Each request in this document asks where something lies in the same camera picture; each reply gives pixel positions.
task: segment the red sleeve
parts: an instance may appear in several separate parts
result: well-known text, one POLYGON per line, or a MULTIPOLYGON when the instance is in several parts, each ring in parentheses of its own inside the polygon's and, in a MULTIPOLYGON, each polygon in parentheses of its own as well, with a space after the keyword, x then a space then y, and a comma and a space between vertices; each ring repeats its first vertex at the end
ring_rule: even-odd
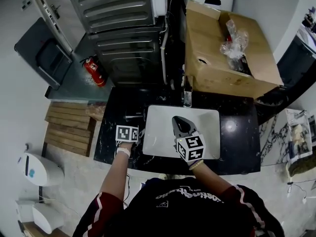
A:
POLYGON ((81 218, 73 237, 100 237, 106 223, 123 211, 123 202, 117 197, 100 192, 81 218))
POLYGON ((240 217, 252 224, 253 236, 284 237, 281 224, 253 190, 242 185, 232 186, 221 195, 221 199, 235 209, 240 217))

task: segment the fire extinguisher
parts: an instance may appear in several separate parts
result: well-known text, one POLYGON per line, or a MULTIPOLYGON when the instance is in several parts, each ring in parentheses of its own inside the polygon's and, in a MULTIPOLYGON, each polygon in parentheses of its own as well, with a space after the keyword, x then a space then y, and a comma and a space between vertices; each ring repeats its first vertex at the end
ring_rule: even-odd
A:
POLYGON ((85 58, 81 62, 83 62, 83 66, 85 67, 85 69, 87 69, 89 74, 92 76, 94 82, 99 87, 103 87, 105 85, 106 79, 100 73, 100 65, 98 64, 99 61, 98 61, 97 56, 96 55, 90 56, 88 58, 85 58))

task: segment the door handle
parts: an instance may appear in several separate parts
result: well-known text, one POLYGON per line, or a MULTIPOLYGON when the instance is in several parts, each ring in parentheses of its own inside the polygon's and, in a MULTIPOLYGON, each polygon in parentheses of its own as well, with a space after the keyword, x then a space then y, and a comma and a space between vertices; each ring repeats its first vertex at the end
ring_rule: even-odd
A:
POLYGON ((58 9, 60 6, 58 6, 58 7, 56 8, 55 5, 52 4, 50 7, 51 7, 52 11, 54 12, 56 19, 59 19, 60 16, 59 16, 59 13, 58 13, 57 9, 58 9))

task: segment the white pipe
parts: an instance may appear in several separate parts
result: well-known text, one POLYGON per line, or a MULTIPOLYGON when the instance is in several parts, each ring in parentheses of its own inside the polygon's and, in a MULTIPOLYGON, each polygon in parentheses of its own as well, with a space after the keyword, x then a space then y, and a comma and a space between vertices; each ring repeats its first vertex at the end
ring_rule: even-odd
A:
POLYGON ((167 85, 168 83, 167 83, 167 76, 166 76, 166 62, 165 62, 165 58, 164 58, 164 49, 166 47, 168 33, 169 33, 169 28, 168 28, 168 24, 166 24, 166 31, 164 33, 162 45, 160 48, 161 64, 162 64, 162 76, 163 76, 163 82, 165 85, 167 85))

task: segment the black marble table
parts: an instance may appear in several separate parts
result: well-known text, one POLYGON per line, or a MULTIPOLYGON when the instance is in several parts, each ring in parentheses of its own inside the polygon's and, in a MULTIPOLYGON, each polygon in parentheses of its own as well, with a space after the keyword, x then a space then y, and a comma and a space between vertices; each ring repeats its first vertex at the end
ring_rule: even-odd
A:
MULTIPOLYGON (((125 115, 145 111, 150 105, 183 106, 181 92, 166 89, 112 89, 101 124, 94 159, 112 164, 116 148, 116 125, 145 128, 143 118, 126 120, 125 115)), ((219 175, 260 171, 260 139, 253 99, 221 94, 193 92, 192 107, 218 110, 221 126, 219 159, 204 160, 219 175)), ((153 157, 142 153, 141 143, 132 149, 128 168, 178 175, 191 175, 180 158, 153 157)))

